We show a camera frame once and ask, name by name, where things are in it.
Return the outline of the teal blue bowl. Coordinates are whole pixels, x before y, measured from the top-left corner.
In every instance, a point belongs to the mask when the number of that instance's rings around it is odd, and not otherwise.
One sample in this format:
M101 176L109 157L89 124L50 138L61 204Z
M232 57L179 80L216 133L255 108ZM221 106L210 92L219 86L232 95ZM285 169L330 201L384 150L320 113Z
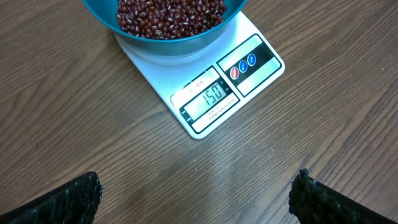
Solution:
M83 0L83 4L97 20L104 24L115 36L139 49L159 55L183 55L200 50L212 44L227 30L228 23L241 11L247 0L226 0L225 21L212 30L193 37L177 40L151 40L130 35L119 28L116 19L116 1Z

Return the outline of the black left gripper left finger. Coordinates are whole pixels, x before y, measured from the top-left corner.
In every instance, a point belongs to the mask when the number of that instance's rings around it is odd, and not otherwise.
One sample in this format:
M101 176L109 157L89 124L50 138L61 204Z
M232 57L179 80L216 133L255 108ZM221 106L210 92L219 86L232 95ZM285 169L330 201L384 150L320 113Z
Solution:
M3 224L92 224L103 187L90 171L1 215Z

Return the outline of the red beans in bowl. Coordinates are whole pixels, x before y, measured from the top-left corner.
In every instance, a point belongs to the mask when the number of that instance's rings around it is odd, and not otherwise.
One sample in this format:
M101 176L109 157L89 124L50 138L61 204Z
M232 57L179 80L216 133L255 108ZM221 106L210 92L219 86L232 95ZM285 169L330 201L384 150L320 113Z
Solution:
M116 19L123 32L145 39L182 39L221 24L223 0L118 0Z

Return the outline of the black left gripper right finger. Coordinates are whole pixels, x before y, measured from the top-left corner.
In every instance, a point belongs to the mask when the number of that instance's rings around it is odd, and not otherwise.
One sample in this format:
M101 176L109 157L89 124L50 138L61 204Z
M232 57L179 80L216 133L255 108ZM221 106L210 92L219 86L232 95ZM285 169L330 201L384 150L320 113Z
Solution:
M292 182L289 213L301 224L397 224L311 178L306 168Z

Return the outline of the white digital kitchen scale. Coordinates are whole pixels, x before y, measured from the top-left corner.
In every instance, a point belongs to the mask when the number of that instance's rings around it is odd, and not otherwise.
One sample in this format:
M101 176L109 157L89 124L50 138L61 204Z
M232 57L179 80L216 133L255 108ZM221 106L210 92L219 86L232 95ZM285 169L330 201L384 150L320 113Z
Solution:
M285 71L243 12L213 43L190 54L168 57L117 42L194 139L206 137Z

